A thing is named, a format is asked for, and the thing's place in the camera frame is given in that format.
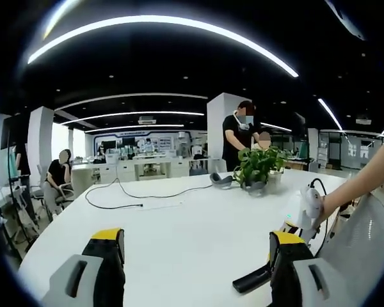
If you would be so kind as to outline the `person's right hand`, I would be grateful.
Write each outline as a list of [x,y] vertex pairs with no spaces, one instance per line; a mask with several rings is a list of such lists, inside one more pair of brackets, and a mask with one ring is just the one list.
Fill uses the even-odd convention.
[[337,208],[336,201],[332,193],[321,198],[321,205],[321,211],[319,217],[315,220],[313,224],[313,229],[318,229],[320,224],[323,221],[327,220]]

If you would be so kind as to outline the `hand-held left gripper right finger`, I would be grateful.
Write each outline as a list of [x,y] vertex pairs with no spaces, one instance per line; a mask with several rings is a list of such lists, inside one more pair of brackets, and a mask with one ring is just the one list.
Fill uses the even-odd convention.
[[342,276],[293,233],[269,234],[272,306],[350,306]]

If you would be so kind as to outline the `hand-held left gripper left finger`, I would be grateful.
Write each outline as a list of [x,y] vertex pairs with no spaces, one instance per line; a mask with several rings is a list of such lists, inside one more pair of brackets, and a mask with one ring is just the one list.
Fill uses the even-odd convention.
[[124,230],[101,230],[50,277],[42,306],[123,306]]

